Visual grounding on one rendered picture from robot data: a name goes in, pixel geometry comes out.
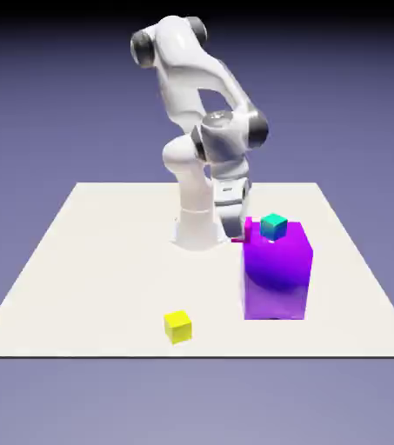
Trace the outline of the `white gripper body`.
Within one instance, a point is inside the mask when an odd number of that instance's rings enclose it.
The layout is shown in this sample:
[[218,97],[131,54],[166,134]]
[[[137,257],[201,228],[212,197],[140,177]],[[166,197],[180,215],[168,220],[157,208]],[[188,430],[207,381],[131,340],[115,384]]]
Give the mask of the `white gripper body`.
[[224,233],[229,238],[244,238],[244,224],[247,213],[247,203],[222,203],[217,205],[217,214],[220,218]]

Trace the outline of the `small magenta cube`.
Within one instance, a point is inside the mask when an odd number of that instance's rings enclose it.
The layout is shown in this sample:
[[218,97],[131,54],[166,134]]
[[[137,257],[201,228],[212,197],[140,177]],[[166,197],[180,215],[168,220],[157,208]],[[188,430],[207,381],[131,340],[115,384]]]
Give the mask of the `small magenta cube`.
[[253,221],[250,216],[246,216],[244,219],[244,226],[240,236],[235,236],[231,239],[232,242],[249,243],[251,238]]

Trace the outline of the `small teal cube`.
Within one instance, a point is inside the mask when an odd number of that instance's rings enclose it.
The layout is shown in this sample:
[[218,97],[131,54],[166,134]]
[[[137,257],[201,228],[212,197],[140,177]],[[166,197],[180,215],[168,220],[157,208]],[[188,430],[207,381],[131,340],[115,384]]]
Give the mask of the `small teal cube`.
[[271,242],[275,242],[286,235],[287,226],[287,218],[272,213],[261,218],[260,235]]

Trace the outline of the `small yellow cube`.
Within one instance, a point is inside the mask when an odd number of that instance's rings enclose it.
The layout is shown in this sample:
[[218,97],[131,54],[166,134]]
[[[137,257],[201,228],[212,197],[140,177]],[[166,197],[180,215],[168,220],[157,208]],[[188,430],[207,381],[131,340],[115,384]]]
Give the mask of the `small yellow cube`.
[[164,315],[164,331],[172,344],[192,338],[192,322],[184,310]]

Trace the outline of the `large purple box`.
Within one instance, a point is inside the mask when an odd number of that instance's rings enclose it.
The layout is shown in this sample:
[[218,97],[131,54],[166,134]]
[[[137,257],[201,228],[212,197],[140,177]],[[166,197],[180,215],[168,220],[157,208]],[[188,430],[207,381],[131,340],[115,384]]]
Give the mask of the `large purple box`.
[[289,222],[286,235],[270,242],[260,235],[260,223],[253,222],[243,259],[244,318],[303,320],[313,249],[302,224]]

